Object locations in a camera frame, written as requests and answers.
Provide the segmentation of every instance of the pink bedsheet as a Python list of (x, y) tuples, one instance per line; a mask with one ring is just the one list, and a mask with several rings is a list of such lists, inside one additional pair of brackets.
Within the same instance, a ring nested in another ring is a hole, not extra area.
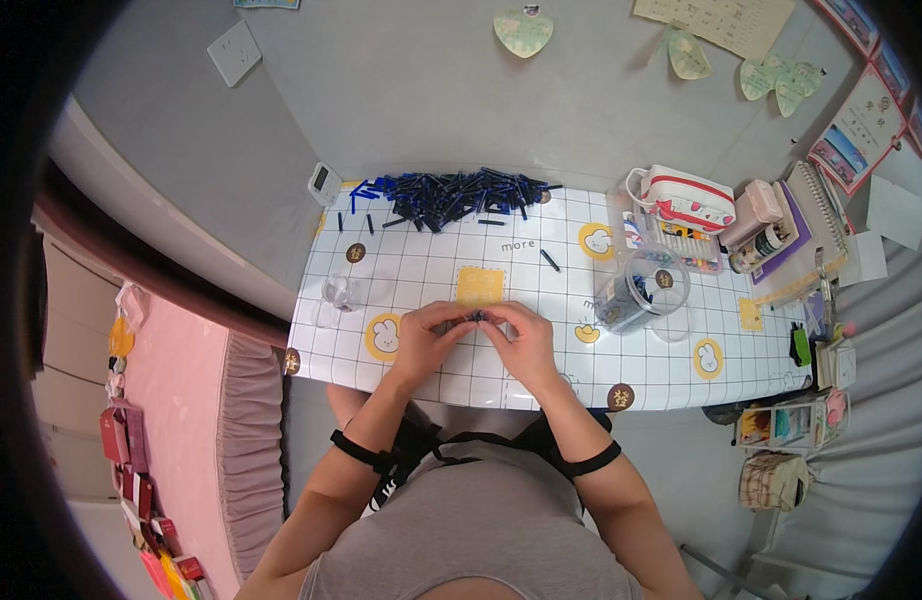
[(275, 354), (152, 295), (126, 377), (160, 508), (215, 597), (233, 598), (283, 522)]

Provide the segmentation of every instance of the gray wall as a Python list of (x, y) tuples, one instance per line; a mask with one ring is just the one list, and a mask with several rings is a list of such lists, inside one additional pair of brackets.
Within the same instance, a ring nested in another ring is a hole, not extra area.
[(775, 47), (829, 75), (788, 119), (773, 94), (744, 100), (740, 58), (713, 44), (702, 42), (708, 78), (646, 64), (663, 26), (631, 16), (631, 2), (543, 3), (554, 35), (528, 59), (494, 35), (494, 13), (509, 6), (305, 0), (244, 14), (291, 114), (346, 179), (490, 164), (605, 189), (657, 162), (728, 186), (771, 180), (803, 156), (860, 73), (860, 54), (807, 0)]
[(75, 88), (91, 120), (160, 193), (292, 290), (321, 210), (317, 156), (262, 61), (229, 88), (206, 48), (241, 17), (219, 0), (137, 0)]

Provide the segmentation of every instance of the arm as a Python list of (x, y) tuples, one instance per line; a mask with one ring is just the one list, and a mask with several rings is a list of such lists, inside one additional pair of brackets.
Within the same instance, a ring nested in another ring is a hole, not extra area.
[[(519, 302), (485, 311), (489, 321), (481, 321), (480, 329), (491, 338), (508, 372), (537, 399), (563, 459), (576, 463), (606, 449), (611, 434), (577, 401), (574, 390), (558, 374), (551, 323)], [(503, 322), (517, 330), (514, 341), (497, 328)], [(576, 477), (574, 485), (601, 539), (635, 576), (647, 600), (702, 598), (647, 485), (627, 457), (622, 454), (599, 470)]]
[[(372, 452), (391, 451), (411, 393), (477, 324), (462, 322), (441, 337), (431, 328), (469, 313), (453, 302), (434, 302), (401, 317), (395, 366), (345, 427), (348, 439)], [(236, 600), (297, 598), (307, 568), (358, 520), (379, 479), (369, 465), (329, 448)]]

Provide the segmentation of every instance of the desk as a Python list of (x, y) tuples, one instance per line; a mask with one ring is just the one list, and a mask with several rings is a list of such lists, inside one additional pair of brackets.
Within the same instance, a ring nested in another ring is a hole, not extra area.
[[(552, 197), (546, 204), (530, 206), (527, 220), (512, 215), (499, 218), (504, 225), (485, 225), (477, 222), (478, 217), (485, 218), (483, 214), (471, 214), (431, 234), (418, 232), (410, 222), (382, 228), (396, 218), (391, 214), (393, 204), (385, 198), (358, 198), (351, 214), (350, 197), (342, 191), (325, 210), (301, 282), (288, 342), (293, 349), (289, 355), (296, 362), (293, 375), (373, 391), (393, 365), (390, 354), (377, 350), (383, 346), (382, 337), (393, 335), (389, 331), (395, 331), (397, 318), (433, 301), (455, 300), (461, 269), (476, 267), (503, 272), (503, 300), (519, 301), (551, 320), (555, 363), (587, 407), (607, 407), (611, 388), (618, 383), (628, 384), (634, 392), (627, 410), (722, 404), (803, 386), (810, 366), (797, 367), (788, 357), (791, 323), (803, 325), (803, 306), (764, 310), (763, 330), (742, 330), (737, 301), (749, 298), (751, 291), (749, 279), (737, 273), (691, 275), (687, 303), (692, 333), (682, 342), (663, 342), (652, 331), (619, 336), (598, 328), (593, 292), (610, 280), (617, 265), (612, 259), (592, 259), (578, 240), (588, 224), (608, 224), (605, 195), (560, 189), (553, 190)], [(338, 212), (344, 215), (343, 231), (338, 229)], [(369, 212), (373, 235), (366, 222)], [(364, 246), (364, 256), (352, 264), (347, 250), (358, 243)], [(540, 256), (541, 248), (561, 266), (560, 272)], [(318, 328), (314, 318), (329, 274), (350, 277), (361, 305), (343, 313), (335, 326)], [(599, 330), (593, 342), (593, 334), (576, 333), (584, 325)], [(720, 351), (715, 372), (696, 366), (696, 349), (706, 344)], [(386, 348), (392, 348), (391, 340)], [(527, 390), (508, 375), (497, 351), (479, 331), (457, 344), (415, 398), (484, 408), (539, 409)]]

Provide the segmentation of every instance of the electrical outlet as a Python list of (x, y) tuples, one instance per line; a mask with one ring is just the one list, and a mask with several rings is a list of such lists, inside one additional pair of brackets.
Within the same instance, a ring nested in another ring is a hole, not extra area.
[(237, 86), (238, 81), (261, 60), (261, 51), (243, 20), (207, 46), (207, 54), (218, 67), (228, 88)]

